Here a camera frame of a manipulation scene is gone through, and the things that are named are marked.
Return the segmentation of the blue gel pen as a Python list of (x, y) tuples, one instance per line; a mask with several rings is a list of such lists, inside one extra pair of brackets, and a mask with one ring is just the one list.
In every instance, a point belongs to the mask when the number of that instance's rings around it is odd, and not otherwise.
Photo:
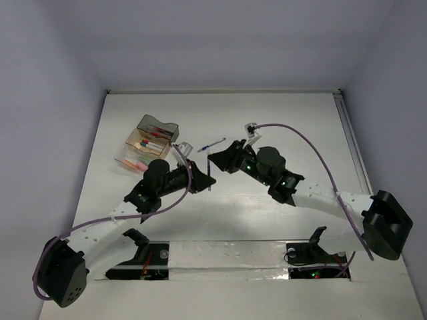
[(207, 159), (207, 176), (211, 177), (211, 163), (210, 160)]

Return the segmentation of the green highlighter marker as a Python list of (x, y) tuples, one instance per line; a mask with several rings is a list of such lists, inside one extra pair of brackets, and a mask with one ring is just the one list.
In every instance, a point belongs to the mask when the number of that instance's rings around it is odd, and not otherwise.
[(146, 165), (149, 165), (152, 162), (152, 159), (145, 158), (145, 157), (138, 157), (138, 161), (141, 161), (142, 163), (145, 163)]

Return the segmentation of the teal capped white pen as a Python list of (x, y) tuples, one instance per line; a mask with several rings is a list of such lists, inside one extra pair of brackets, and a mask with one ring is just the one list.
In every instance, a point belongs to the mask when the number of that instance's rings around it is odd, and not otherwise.
[(146, 145), (144, 143), (140, 143), (140, 145), (142, 145), (144, 147), (147, 147), (147, 148), (152, 148), (152, 149), (158, 149), (158, 150), (162, 150), (163, 149), (163, 146), (160, 146), (160, 145)]

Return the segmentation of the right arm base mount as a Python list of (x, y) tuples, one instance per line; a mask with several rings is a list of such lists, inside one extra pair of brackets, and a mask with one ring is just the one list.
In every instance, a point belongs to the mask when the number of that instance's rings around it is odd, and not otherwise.
[(290, 279), (351, 279), (346, 255), (328, 254), (319, 246), (326, 226), (318, 227), (305, 242), (286, 243), (284, 261)]

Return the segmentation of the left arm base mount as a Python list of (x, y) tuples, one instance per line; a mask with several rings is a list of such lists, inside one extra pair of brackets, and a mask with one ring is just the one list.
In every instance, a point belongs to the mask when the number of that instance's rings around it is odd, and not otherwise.
[(109, 280), (163, 281), (169, 279), (169, 243), (152, 243), (136, 229), (123, 234), (133, 241), (136, 251), (133, 257), (109, 269)]

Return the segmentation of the orange highlighter marker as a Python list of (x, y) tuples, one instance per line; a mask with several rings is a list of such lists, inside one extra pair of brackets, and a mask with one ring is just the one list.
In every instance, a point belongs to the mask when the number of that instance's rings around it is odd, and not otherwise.
[(124, 165), (128, 166), (128, 167), (129, 167), (129, 168), (131, 168), (131, 169), (138, 170), (138, 167), (137, 167), (135, 164), (133, 164), (132, 162), (130, 162), (130, 161), (126, 160), (126, 159), (124, 159), (124, 160), (122, 161), (122, 163), (123, 163)]

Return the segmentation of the pink highlighter marker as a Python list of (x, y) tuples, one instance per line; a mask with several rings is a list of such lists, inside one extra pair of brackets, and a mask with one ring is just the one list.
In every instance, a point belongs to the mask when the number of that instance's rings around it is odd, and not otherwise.
[(141, 171), (146, 171), (146, 170), (148, 170), (148, 165), (146, 165), (145, 163), (143, 163), (143, 162), (141, 162), (141, 161), (138, 161), (138, 162), (135, 164), (135, 166), (136, 166), (139, 170), (141, 170)]

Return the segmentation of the long red pen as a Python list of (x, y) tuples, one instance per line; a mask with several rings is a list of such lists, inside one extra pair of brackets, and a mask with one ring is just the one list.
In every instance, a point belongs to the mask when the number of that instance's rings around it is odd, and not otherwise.
[(168, 135), (173, 134), (173, 132), (165, 130), (165, 129), (161, 128), (161, 127), (151, 126), (151, 128), (152, 128), (153, 131), (157, 131), (157, 132), (160, 132), (160, 133), (163, 133), (163, 134), (168, 134)]

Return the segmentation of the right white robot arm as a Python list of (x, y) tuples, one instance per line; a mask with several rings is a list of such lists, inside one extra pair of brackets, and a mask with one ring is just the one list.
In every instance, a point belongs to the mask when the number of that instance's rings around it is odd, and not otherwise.
[(274, 147), (254, 151), (244, 140), (208, 155), (221, 171), (242, 171), (268, 187), (268, 195), (281, 204), (313, 209), (346, 219), (355, 225), (371, 252), (387, 260), (400, 258), (413, 221), (393, 194), (375, 195), (336, 191), (286, 169), (286, 160)]

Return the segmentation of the red gel pen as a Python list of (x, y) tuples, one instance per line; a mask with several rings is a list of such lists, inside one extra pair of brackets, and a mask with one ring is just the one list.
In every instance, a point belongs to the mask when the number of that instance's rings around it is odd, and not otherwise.
[(159, 138), (163, 138), (163, 139), (170, 139), (171, 138), (169, 135), (165, 135), (163, 133), (156, 132), (156, 131), (149, 131), (147, 134), (151, 135), (153, 137), (159, 137)]

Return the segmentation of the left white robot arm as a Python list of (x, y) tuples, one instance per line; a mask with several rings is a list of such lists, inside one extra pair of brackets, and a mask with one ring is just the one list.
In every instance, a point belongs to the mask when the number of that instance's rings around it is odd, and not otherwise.
[(32, 276), (36, 296), (62, 308), (70, 306), (94, 272), (89, 263), (121, 237), (133, 240), (125, 246), (125, 256), (141, 263), (147, 257), (148, 239), (136, 227), (165, 212), (162, 197), (179, 190), (199, 193), (215, 183), (194, 161), (186, 160), (176, 169), (170, 169), (165, 160), (152, 161), (142, 180), (108, 216), (81, 223), (46, 242)]

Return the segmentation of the blue ballpoint pen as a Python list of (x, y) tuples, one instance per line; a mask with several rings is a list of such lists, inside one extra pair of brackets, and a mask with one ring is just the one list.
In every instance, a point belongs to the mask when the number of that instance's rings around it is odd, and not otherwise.
[(214, 141), (213, 143), (210, 143), (210, 144), (207, 144), (207, 145), (203, 146), (202, 148), (200, 148), (199, 150), (197, 150), (197, 152), (198, 153), (204, 152), (204, 151), (208, 150), (209, 148), (211, 148), (211, 147), (213, 147), (215, 145), (218, 145), (218, 144), (224, 142), (225, 140), (226, 140), (226, 138), (222, 137), (221, 139), (219, 139), (217, 141)]

